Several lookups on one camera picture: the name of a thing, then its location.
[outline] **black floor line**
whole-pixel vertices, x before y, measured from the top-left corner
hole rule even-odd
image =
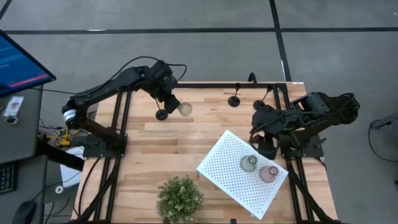
[[[4,30],[7,34],[189,34],[189,33],[250,33],[275,32],[274,28],[171,28],[171,29],[103,29],[103,30]]]
[[[4,14],[6,13],[8,7],[10,6],[12,0],[7,0],[6,3],[4,4],[4,6],[2,7],[1,11],[0,11],[0,20],[1,18],[4,16]]]
[[[281,28],[282,32],[397,32],[398,27]]]
[[[289,63],[287,63],[285,44],[284,44],[284,39],[282,37],[282,33],[280,31],[281,29],[280,29],[278,12],[276,10],[275,1],[269,0],[269,4],[271,5],[272,18],[274,20],[275,34],[276,34],[276,39],[278,41],[279,55],[280,55],[280,60],[282,61],[282,69],[283,69],[285,81],[291,82],[292,77],[290,76]]]

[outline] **wood plank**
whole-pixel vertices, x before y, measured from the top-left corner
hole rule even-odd
[[[304,85],[287,83],[290,100],[306,94]],[[127,151],[121,162],[118,190],[114,203],[112,223],[160,223],[156,212],[157,187],[173,176],[191,177],[205,194],[203,208],[196,214],[201,223],[295,223],[289,180],[286,179],[262,221],[252,219],[232,198],[205,177],[196,168],[225,130],[247,141],[251,129],[252,104],[264,96],[265,89],[240,89],[241,104],[231,108],[227,100],[234,89],[176,88],[175,96],[193,106],[193,113],[182,117],[178,112],[166,121],[157,121],[157,106],[145,92],[132,94],[127,123]],[[116,97],[99,104],[96,120],[110,125]],[[275,106],[273,92],[266,103]],[[95,159],[88,159],[83,169],[82,182]],[[285,161],[278,153],[275,160],[282,167]],[[83,194],[83,208],[89,205],[98,191],[103,159],[94,168]],[[332,218],[336,212],[325,169],[314,159],[304,159],[308,188],[324,211]],[[101,216],[104,217],[108,197],[105,197]]]

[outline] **white perforated board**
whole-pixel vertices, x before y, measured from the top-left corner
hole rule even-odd
[[[257,169],[247,173],[242,170],[240,162],[244,156],[253,154],[258,158]],[[259,171],[263,166],[278,167],[279,174],[272,183],[267,184],[260,179]],[[228,130],[200,163],[197,171],[259,220],[263,218],[288,174],[281,166],[260,155]]]

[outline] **small shrub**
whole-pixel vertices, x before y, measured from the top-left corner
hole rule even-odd
[[[164,223],[186,223],[201,209],[203,193],[188,176],[174,177],[159,187],[157,210]]]

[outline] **concrete floor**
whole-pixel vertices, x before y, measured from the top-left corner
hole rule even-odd
[[[0,0],[0,8],[6,0]],[[398,27],[395,0],[277,0],[280,25],[288,27]],[[182,27],[273,27],[266,0],[13,0],[0,21],[3,30],[149,29]],[[82,91],[105,81],[130,58],[151,55],[186,63],[184,80],[283,81],[273,32],[223,34],[12,35],[57,76],[47,89]],[[361,103],[351,125],[322,132],[328,177],[339,219],[348,223],[396,223],[397,163],[378,159],[367,139],[369,123],[398,111],[397,32],[283,33],[292,81],[330,96],[355,93]],[[135,65],[152,65],[150,60]],[[44,93],[41,117],[61,126],[68,95]],[[375,150],[398,159],[390,127],[372,132]],[[59,181],[49,164],[48,183]],[[72,212],[76,187],[46,192],[54,211]],[[46,204],[46,213],[51,203]],[[54,223],[68,218],[53,218]]]

